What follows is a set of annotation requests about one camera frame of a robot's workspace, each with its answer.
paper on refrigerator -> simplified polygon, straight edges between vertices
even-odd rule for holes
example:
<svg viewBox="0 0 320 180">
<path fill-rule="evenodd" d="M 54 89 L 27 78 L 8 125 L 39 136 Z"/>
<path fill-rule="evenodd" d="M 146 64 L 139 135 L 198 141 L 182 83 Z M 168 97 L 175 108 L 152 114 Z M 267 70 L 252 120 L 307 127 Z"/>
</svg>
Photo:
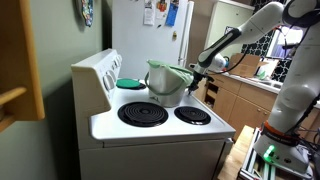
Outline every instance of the paper on refrigerator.
<svg viewBox="0 0 320 180">
<path fill-rule="evenodd" d="M 164 19 L 167 16 L 167 7 L 168 7 L 169 0 L 158 0 L 157 8 L 156 8 L 156 18 L 157 19 Z"/>
<path fill-rule="evenodd" d="M 156 1 L 155 0 L 144 0 L 144 24 L 154 25 L 156 14 Z"/>
</svg>

wooden cabinet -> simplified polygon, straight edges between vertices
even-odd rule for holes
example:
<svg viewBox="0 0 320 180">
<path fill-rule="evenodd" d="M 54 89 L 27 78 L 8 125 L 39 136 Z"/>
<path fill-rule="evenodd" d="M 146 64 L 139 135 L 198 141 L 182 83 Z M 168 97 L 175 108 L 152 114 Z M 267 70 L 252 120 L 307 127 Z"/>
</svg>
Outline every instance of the wooden cabinet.
<svg viewBox="0 0 320 180">
<path fill-rule="evenodd" d="M 206 85 L 206 83 L 207 83 L 206 80 L 202 79 L 198 84 L 199 88 L 194 93 L 194 96 L 197 99 L 199 99 L 201 102 L 203 102 L 203 103 L 204 103 L 205 95 L 207 93 L 207 85 Z"/>
<path fill-rule="evenodd" d="M 269 111 L 272 110 L 273 104 L 277 98 L 277 94 L 275 93 L 246 83 L 241 84 L 239 96 Z"/>
<path fill-rule="evenodd" d="M 244 125 L 260 127 L 268 120 L 276 93 L 223 76 L 212 76 L 214 82 L 205 86 L 204 103 L 235 130 L 237 139 Z M 316 130 L 320 125 L 320 110 L 314 108 L 301 124 L 305 129 Z M 301 137 L 313 141 L 314 132 L 300 131 Z"/>
<path fill-rule="evenodd" d="M 229 118 L 229 124 L 236 129 L 234 139 L 240 135 L 243 126 L 260 127 L 268 119 L 270 112 L 241 97 L 237 97 Z"/>
<path fill-rule="evenodd" d="M 228 122 L 241 82 L 223 75 L 214 75 L 213 82 L 207 83 L 204 102 Z"/>
<path fill-rule="evenodd" d="M 223 88 L 218 89 L 213 111 L 226 122 L 228 122 L 236 98 L 237 96 L 235 94 Z"/>
</svg>

stove oven door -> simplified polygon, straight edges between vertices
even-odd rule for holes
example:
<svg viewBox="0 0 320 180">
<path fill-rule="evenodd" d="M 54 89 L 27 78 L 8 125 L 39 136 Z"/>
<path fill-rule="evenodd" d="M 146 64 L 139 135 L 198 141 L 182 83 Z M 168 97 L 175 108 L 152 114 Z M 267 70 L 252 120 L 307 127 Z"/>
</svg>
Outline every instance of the stove oven door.
<svg viewBox="0 0 320 180">
<path fill-rule="evenodd" d="M 211 180 L 224 140 L 80 151 L 82 180 Z"/>
</svg>

stove control knob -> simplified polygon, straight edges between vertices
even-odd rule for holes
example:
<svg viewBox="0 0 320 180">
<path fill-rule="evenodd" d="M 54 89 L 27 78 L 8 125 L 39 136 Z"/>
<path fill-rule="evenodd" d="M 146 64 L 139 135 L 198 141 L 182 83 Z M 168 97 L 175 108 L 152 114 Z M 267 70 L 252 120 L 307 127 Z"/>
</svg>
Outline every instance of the stove control knob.
<svg viewBox="0 0 320 180">
<path fill-rule="evenodd" d="M 113 78 L 109 74 L 106 74 L 105 76 L 103 76 L 103 83 L 104 83 L 105 88 L 108 91 L 112 90 L 115 87 Z"/>
<path fill-rule="evenodd" d="M 118 55 L 116 59 L 117 59 L 118 64 L 119 64 L 119 66 L 120 66 L 120 65 L 121 65 L 121 62 L 122 62 L 122 57 L 121 57 L 121 55 Z"/>
<path fill-rule="evenodd" d="M 114 74 L 113 71 L 111 71 L 111 70 L 107 71 L 107 75 L 110 75 L 110 76 L 112 77 L 113 82 L 116 82 L 116 81 L 117 81 L 116 75 Z"/>
<path fill-rule="evenodd" d="M 114 59 L 114 60 L 113 60 L 113 64 L 112 64 L 112 66 L 118 67 L 117 59 Z"/>
</svg>

magnet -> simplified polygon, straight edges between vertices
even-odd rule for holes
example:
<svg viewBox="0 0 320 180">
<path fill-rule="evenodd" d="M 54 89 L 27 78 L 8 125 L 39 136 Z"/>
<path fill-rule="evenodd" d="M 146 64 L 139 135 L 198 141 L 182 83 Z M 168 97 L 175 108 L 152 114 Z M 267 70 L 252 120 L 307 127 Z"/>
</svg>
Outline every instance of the magnet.
<svg viewBox="0 0 320 180">
<path fill-rule="evenodd" d="M 160 0 L 157 3 L 157 8 L 160 10 L 160 12 L 165 12 L 167 10 L 167 3 L 165 0 Z"/>
<path fill-rule="evenodd" d="M 178 9 L 179 9 L 179 0 L 171 0 L 168 16 L 166 20 L 167 26 L 171 26 L 171 27 L 174 26 Z"/>
<path fill-rule="evenodd" d="M 175 31 L 175 32 L 173 32 L 173 35 L 172 35 L 172 39 L 175 41 L 175 40 L 177 40 L 177 32 Z"/>
</svg>

